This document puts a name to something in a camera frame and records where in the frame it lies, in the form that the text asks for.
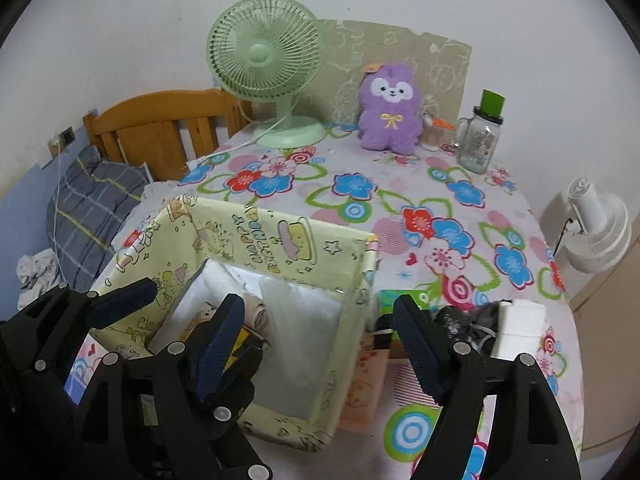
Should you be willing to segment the white tissue pack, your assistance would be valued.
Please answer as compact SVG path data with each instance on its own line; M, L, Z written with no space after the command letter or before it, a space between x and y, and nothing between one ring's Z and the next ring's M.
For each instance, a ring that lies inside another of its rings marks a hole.
M513 361L522 353L534 356L546 323L547 308L543 304L526 299L500 301L491 356L505 361Z

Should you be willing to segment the white plastic bag pack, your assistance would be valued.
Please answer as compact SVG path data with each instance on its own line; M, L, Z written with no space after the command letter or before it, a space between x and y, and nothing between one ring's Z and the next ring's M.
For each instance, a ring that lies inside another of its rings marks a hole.
M185 340L195 324L212 318L224 298L230 294L235 294L242 300L246 292L262 298L261 280L262 277L254 272L208 259L180 292L160 329L148 344L148 349L157 353L171 342ZM245 324L244 326L256 335L265 336L267 324L258 333Z

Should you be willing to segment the black plastic bundle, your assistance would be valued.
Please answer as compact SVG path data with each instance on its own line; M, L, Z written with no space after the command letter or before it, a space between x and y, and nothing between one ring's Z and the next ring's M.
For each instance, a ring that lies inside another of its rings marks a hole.
M437 311L434 322L442 326L450 339L468 341L479 313L480 310L477 308L465 311L458 307L446 306Z

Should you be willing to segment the green tissue pack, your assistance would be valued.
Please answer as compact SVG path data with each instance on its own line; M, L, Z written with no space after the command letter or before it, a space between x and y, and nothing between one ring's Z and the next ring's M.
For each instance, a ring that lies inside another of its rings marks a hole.
M430 309L423 309L408 290L381 290L376 296L378 318L374 345L390 350L392 361L436 359L447 343Z

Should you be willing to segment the white crumpled cloth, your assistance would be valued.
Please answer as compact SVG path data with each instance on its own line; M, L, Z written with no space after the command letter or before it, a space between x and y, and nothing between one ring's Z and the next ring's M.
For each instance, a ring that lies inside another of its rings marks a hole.
M21 311L51 288L62 283L58 258L51 248L18 259L16 275L21 284L17 310Z

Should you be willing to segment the red striped white cloth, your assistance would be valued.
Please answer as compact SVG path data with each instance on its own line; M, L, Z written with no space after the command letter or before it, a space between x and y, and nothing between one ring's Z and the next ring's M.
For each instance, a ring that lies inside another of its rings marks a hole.
M401 408L410 404L438 408L434 399L422 390L413 368L408 364L397 367L393 380L393 396Z

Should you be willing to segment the pink paper bag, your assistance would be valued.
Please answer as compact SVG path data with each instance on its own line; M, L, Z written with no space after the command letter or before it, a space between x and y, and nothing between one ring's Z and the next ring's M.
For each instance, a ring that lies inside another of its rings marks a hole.
M389 355L390 350L375 348L373 334L363 335L338 428L351 432L369 429L382 394Z

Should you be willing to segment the blue plaid pillow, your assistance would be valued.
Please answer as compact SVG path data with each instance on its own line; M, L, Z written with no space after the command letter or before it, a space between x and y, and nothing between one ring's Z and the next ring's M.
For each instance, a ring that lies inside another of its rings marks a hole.
M48 205L47 234L70 288L91 288L115 255L114 236L150 182L145 166L110 162L92 145L62 173Z

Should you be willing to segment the white desk fan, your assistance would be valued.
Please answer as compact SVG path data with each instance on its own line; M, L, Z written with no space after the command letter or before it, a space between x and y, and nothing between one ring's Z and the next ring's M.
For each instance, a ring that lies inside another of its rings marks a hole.
M587 177L570 184L567 199L579 224L565 243L567 261L585 274L616 266L631 241L631 220L624 201L615 194L598 192Z

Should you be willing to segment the wooden chair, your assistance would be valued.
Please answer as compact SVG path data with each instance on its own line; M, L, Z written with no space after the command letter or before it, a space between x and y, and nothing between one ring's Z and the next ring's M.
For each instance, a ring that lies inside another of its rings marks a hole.
M253 118L250 103L219 89L168 90L122 101L102 114L82 120L91 145L110 162L148 166L154 178L178 180L186 175L188 156L179 127L186 126L198 157L220 147L217 119L234 136Z

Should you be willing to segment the glass jar green lid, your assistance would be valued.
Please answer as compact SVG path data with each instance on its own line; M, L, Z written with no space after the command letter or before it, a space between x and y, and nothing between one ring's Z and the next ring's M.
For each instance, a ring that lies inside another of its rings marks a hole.
M500 138L503 105L501 94L484 89L472 116L459 119L454 147L464 169L474 174L487 171Z

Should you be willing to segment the toothpick jar orange lid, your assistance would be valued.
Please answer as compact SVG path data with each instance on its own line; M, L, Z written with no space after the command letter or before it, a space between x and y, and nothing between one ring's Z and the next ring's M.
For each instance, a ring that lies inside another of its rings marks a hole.
M454 140L456 131L457 127L450 122L425 113L420 145L427 151L437 151L442 145L450 144Z

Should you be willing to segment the purple plush toy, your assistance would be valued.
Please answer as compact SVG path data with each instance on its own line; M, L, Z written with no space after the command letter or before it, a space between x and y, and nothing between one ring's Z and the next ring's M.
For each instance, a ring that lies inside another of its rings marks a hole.
M361 146L410 156L423 131L422 94L406 64L383 64L364 76L358 90Z

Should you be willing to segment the green desk fan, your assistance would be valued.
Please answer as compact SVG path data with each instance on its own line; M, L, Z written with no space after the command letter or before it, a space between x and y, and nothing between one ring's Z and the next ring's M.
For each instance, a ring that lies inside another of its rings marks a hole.
M254 141L266 148L302 148L326 137L320 120L294 112L317 77L323 39L314 14L295 0L240 0L209 29L206 61L221 88L250 105L274 106L253 120Z

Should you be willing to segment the beige patterned cardboard panel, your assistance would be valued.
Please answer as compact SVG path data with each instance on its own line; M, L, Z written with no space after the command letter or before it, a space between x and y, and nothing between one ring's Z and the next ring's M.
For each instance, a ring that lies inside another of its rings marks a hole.
M421 110L452 122L458 118L472 47L458 40L399 26L322 20L323 65L296 101L299 115L339 125L356 124L363 70L406 64L422 92Z

